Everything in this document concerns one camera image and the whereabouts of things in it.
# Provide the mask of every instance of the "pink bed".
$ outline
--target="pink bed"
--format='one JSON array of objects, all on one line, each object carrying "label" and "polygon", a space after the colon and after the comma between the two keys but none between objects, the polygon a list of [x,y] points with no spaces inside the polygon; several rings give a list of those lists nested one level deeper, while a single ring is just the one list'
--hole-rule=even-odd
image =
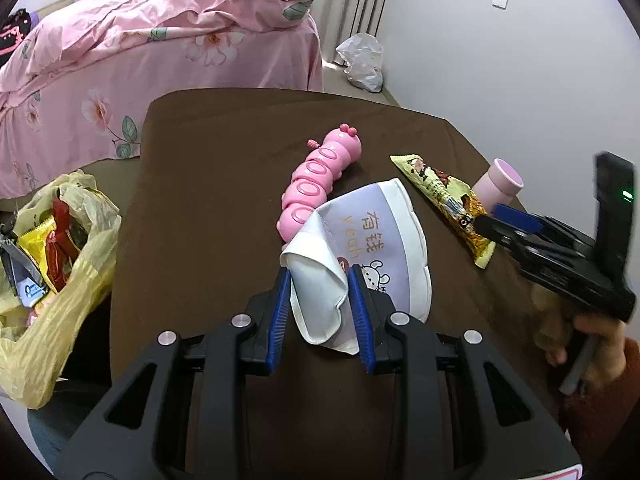
[{"label": "pink bed", "polygon": [[83,0],[48,16],[0,70],[0,198],[139,155],[146,109],[169,92],[322,91],[312,1]]}]

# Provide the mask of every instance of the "yellow plastic bag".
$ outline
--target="yellow plastic bag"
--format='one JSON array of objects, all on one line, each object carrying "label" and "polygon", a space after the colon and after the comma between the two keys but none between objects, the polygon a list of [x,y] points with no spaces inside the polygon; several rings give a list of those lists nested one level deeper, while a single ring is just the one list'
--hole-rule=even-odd
[{"label": "yellow plastic bag", "polygon": [[120,229],[118,208],[95,190],[94,177],[76,171],[43,187],[20,210],[14,229],[18,236],[51,209],[57,190],[88,240],[65,288],[29,328],[24,327],[28,309],[14,296],[0,266],[0,387],[32,409],[51,398],[82,323],[111,290]]}]

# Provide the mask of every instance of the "green snack wrapper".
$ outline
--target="green snack wrapper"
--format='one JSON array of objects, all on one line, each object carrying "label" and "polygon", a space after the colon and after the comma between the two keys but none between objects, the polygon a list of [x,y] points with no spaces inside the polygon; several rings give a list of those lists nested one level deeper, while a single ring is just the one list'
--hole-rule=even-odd
[{"label": "green snack wrapper", "polygon": [[390,158],[414,186],[446,216],[471,249],[476,265],[484,269],[494,254],[495,242],[480,236],[474,230],[476,217],[486,215],[487,212],[468,184],[430,168],[420,155],[391,155]]}]

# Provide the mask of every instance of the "human hand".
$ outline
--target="human hand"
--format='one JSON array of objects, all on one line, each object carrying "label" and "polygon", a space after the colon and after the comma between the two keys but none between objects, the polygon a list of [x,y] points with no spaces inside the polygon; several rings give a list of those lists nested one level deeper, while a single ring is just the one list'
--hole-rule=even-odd
[{"label": "human hand", "polygon": [[598,390],[615,381],[625,371],[625,324],[603,314],[577,314],[571,320],[566,314],[567,301],[549,290],[534,290],[536,307],[544,312],[544,319],[534,340],[545,351],[546,360],[552,366],[566,362],[566,345],[572,328],[585,334],[601,336],[593,359],[582,375],[589,390]]}]

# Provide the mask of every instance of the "pink caterpillar toy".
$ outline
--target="pink caterpillar toy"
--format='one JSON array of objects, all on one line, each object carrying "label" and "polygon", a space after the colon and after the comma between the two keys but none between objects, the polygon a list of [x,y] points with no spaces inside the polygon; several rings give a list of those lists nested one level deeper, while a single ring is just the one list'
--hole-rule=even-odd
[{"label": "pink caterpillar toy", "polygon": [[358,131],[348,124],[326,134],[322,146],[314,140],[306,145],[314,150],[291,176],[291,184],[282,195],[282,215],[276,229],[288,244],[317,207],[326,202],[334,180],[352,162],[360,158],[362,145]]}]

